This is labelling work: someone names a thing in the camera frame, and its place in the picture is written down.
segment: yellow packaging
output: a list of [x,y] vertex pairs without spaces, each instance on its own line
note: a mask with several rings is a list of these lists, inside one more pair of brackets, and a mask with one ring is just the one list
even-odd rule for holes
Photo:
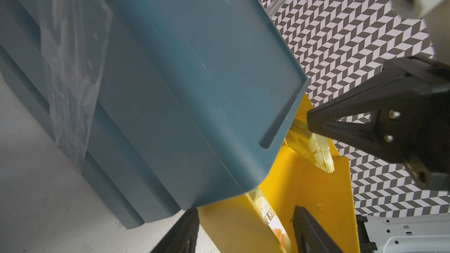
[[287,253],[290,253],[292,247],[291,240],[289,239],[289,236],[284,230],[280,219],[276,215],[272,206],[269,204],[262,190],[260,188],[257,188],[251,191],[249,195],[253,199],[256,208],[258,208],[258,210],[261,212],[270,229],[272,229],[274,235],[280,241],[281,245],[284,247]]
[[328,138],[309,131],[308,125],[303,121],[294,119],[286,136],[286,144],[323,171],[334,171]]

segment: black plastic part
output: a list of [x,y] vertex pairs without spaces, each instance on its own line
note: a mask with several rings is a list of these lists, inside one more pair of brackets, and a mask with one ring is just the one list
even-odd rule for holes
[[293,222],[299,253],[343,253],[305,207],[295,207]]
[[[449,100],[449,66],[419,56],[395,58],[378,75],[310,110],[308,128],[405,164],[422,189],[450,190]],[[368,123],[338,121],[368,112]]]
[[197,209],[187,210],[151,253],[194,253],[199,225]]
[[360,240],[361,253],[374,253],[374,250],[378,250],[377,245],[374,242],[370,242],[364,223],[367,222],[367,217],[362,215],[356,216],[356,224],[358,225],[358,237]]

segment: plastic wrapper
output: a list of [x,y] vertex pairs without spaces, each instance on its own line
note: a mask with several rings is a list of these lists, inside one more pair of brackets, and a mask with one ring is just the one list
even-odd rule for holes
[[286,136],[286,144],[323,171],[334,171],[328,138],[309,131],[303,121],[294,119]]
[[272,229],[274,235],[280,241],[281,245],[284,247],[286,252],[290,253],[292,247],[291,240],[289,239],[289,236],[286,233],[283,225],[281,224],[280,219],[268,202],[262,190],[260,188],[257,188],[251,191],[249,195],[253,199],[256,208],[258,208],[258,210],[261,212],[262,217],[267,222],[270,229]]
[[82,170],[113,12],[104,0],[37,3],[55,142]]

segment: yellow plastic bin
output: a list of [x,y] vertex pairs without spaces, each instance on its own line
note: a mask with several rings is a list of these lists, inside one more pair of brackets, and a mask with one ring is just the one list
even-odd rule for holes
[[[312,104],[305,95],[296,118],[306,122]],[[292,218],[304,206],[345,253],[359,253],[350,165],[329,140],[334,172],[326,173],[283,145],[260,185],[298,252]],[[200,223],[222,253],[286,252],[249,194],[199,207]]]

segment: white floor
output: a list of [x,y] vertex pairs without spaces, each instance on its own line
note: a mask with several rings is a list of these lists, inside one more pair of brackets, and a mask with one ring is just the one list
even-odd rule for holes
[[[150,252],[182,215],[126,230],[0,75],[0,252]],[[218,252],[201,228],[196,252]]]

